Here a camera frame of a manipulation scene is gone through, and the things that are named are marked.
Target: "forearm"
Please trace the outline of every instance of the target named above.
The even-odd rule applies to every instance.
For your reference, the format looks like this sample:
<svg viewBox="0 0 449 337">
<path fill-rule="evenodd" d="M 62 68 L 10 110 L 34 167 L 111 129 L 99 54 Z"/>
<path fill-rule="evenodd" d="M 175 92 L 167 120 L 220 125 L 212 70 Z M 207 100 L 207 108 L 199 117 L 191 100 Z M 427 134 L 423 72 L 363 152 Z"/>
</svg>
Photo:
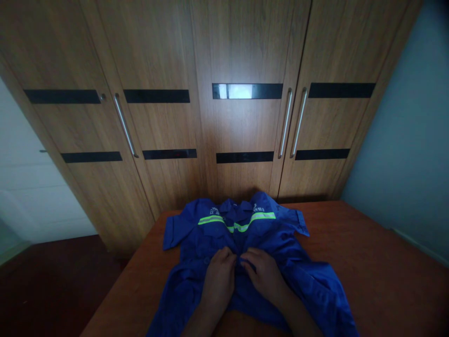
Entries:
<svg viewBox="0 0 449 337">
<path fill-rule="evenodd" d="M 277 308 L 287 321 L 293 336 L 323 336 L 304 303 L 290 289 L 285 291 Z"/>
<path fill-rule="evenodd" d="M 215 327 L 223 313 L 215 312 L 206 308 L 201 302 L 196 307 L 191 318 L 187 322 L 182 337 L 209 337 L 214 332 Z"/>
</svg>

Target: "fabric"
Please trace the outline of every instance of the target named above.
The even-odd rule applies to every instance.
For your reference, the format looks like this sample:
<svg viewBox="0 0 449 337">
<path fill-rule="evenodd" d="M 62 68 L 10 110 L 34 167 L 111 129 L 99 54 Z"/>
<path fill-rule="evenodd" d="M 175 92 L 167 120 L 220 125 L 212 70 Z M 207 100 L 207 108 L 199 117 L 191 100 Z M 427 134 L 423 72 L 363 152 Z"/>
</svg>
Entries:
<svg viewBox="0 0 449 337">
<path fill-rule="evenodd" d="M 240 256 L 249 247 L 269 253 L 285 281 L 302 300 L 325 336 L 358 336 L 343 287 L 331 266 L 312 262 L 294 236 L 309 236 L 302 213 L 278 205 L 266 193 L 250 202 L 215 205 L 198 199 L 167 219 L 163 249 L 181 244 L 147 336 L 179 336 L 199 304 L 210 259 L 228 246 Z M 235 292 L 228 310 L 238 310 L 289 331 L 281 313 L 254 288 L 244 268 L 235 267 Z"/>
</svg>

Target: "short sleeve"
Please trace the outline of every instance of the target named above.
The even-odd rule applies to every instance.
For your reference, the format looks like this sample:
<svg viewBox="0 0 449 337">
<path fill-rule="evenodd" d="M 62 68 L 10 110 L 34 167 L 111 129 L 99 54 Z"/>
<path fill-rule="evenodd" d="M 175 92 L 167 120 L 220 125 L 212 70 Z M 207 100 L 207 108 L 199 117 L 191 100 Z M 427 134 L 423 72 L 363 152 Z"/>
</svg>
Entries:
<svg viewBox="0 0 449 337">
<path fill-rule="evenodd" d="M 305 225 L 303 213 L 298 210 L 291 210 L 282 206 L 278 208 L 278 219 L 283 223 L 292 226 L 298 233 L 310 236 L 309 230 Z"/>
<path fill-rule="evenodd" d="M 198 221 L 195 222 L 194 217 L 187 209 L 184 209 L 180 215 L 168 218 L 165 224 L 163 250 L 176 247 L 197 224 Z"/>
</svg>

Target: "reflective stripe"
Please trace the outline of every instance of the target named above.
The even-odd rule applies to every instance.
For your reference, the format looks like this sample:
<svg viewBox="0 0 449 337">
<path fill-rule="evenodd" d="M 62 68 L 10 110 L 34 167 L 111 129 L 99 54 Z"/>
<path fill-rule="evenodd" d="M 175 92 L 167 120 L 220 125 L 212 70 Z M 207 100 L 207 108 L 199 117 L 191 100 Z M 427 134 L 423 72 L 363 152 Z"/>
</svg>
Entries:
<svg viewBox="0 0 449 337">
<path fill-rule="evenodd" d="M 269 212 L 269 213 L 262 213 L 262 212 L 258 212 L 258 213 L 254 213 L 251 216 L 251 220 L 249 221 L 248 225 L 251 224 L 251 222 L 253 222 L 254 220 L 259 220 L 259 219 L 276 219 L 276 216 L 273 212 Z"/>
<path fill-rule="evenodd" d="M 246 232 L 249 228 L 249 225 L 251 225 L 251 223 L 254 220 L 261 220 L 261 219 L 276 219 L 276 216 L 273 212 L 268 212 L 268 213 L 264 213 L 264 212 L 257 212 L 254 213 L 251 216 L 251 219 L 249 221 L 248 224 L 246 225 L 239 225 L 238 223 L 234 223 L 234 226 L 226 226 L 226 228 L 229 230 L 229 232 L 234 233 L 234 229 L 236 228 L 239 232 L 243 233 Z M 210 223 L 210 222 L 223 222 L 225 224 L 225 221 L 223 220 L 223 218 L 219 215 L 211 215 L 205 218 L 201 218 L 200 221 L 198 222 L 198 225 L 204 225 L 206 223 Z"/>
<path fill-rule="evenodd" d="M 254 220 L 261 220 L 261 219 L 276 219 L 276 216 L 273 212 L 269 213 L 257 212 L 251 216 L 251 220 L 247 225 L 241 226 L 238 223 L 234 223 L 234 227 L 237 228 L 239 232 L 243 233 L 248 230 L 249 225 L 251 225 L 251 222 L 253 222 Z"/>
<path fill-rule="evenodd" d="M 243 233 L 243 232 L 246 232 L 246 230 L 247 230 L 248 227 L 249 227 L 249 224 L 241 226 L 241 225 L 239 225 L 238 223 L 234 223 L 234 227 L 237 228 L 237 230 L 238 230 L 239 232 Z"/>
<path fill-rule="evenodd" d="M 209 217 L 201 218 L 200 221 L 198 222 L 198 225 L 204 225 L 205 223 L 216 222 L 216 221 L 225 223 L 225 221 L 223 220 L 223 218 L 221 216 L 211 215 Z"/>
</svg>

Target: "wardrobe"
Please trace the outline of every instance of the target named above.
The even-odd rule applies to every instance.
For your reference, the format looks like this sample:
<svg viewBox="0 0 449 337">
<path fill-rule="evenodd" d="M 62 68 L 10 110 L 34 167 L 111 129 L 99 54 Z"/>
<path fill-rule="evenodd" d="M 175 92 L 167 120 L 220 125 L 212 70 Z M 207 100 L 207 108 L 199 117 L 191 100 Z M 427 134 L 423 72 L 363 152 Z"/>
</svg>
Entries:
<svg viewBox="0 0 449 337">
<path fill-rule="evenodd" d="M 196 198 L 338 199 L 420 5 L 3 1 L 1 76 L 126 256 Z"/>
</svg>

